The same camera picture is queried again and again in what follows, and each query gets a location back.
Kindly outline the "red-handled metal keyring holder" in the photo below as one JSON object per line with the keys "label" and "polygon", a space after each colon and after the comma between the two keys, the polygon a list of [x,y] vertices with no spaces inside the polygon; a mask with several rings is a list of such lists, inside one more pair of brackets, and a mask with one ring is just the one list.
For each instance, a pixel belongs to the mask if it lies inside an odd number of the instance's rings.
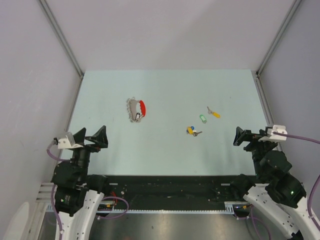
{"label": "red-handled metal keyring holder", "polygon": [[137,100],[134,97],[128,98],[126,101],[128,117],[131,123],[135,122],[136,113],[141,113],[143,118],[146,116],[147,108],[143,100]]}

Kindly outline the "black tag with silver key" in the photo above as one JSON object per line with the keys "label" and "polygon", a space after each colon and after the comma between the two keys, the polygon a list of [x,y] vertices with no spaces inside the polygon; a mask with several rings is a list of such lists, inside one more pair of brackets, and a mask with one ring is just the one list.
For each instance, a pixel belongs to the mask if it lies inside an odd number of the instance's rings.
{"label": "black tag with silver key", "polygon": [[137,112],[136,115],[135,115],[134,121],[135,121],[136,123],[140,123],[140,122],[142,121],[143,117],[144,117],[144,116],[143,116],[140,112]]}

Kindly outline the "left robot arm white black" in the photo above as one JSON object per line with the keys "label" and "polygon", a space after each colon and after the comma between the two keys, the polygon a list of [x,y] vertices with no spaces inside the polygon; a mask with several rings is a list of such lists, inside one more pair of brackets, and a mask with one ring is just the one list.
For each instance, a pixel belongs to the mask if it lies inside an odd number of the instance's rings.
{"label": "left robot arm white black", "polygon": [[108,177],[88,174],[91,154],[108,148],[107,128],[103,125],[92,136],[87,136],[86,131],[82,128],[75,134],[65,132],[46,149],[58,162],[50,194],[57,240],[87,240],[100,202],[111,193]]}

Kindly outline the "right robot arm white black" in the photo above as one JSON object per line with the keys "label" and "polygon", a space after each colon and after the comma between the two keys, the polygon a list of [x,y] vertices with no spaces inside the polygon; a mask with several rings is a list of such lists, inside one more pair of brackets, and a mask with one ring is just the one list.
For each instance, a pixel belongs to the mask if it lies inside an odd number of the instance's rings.
{"label": "right robot arm white black", "polygon": [[230,194],[263,213],[288,240],[318,240],[320,221],[312,209],[312,200],[320,181],[307,193],[290,174],[291,163],[283,151],[275,149],[287,138],[303,139],[288,134],[284,125],[267,126],[259,133],[237,127],[233,145],[248,143],[243,149],[251,153],[256,179],[265,187],[261,189],[247,175],[240,174],[230,183]]}

